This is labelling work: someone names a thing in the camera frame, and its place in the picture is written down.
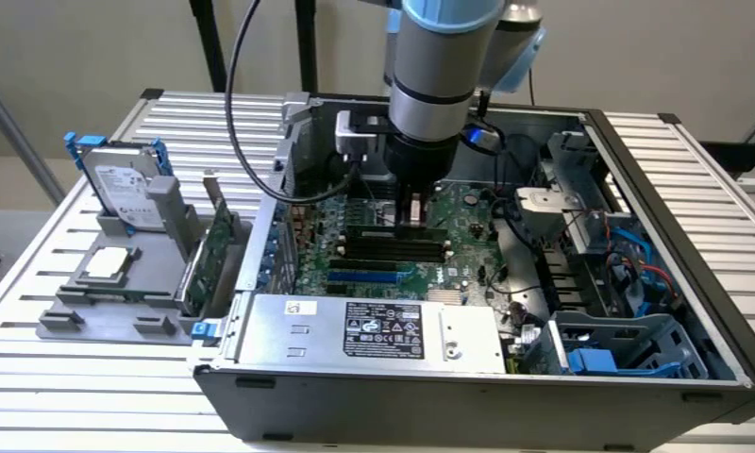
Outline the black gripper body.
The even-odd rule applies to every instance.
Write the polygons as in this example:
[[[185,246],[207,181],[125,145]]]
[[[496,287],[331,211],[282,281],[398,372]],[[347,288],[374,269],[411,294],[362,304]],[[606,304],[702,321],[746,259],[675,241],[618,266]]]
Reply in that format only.
[[[424,192],[450,174],[458,137],[424,142],[398,133],[387,137],[387,168],[403,191]]]

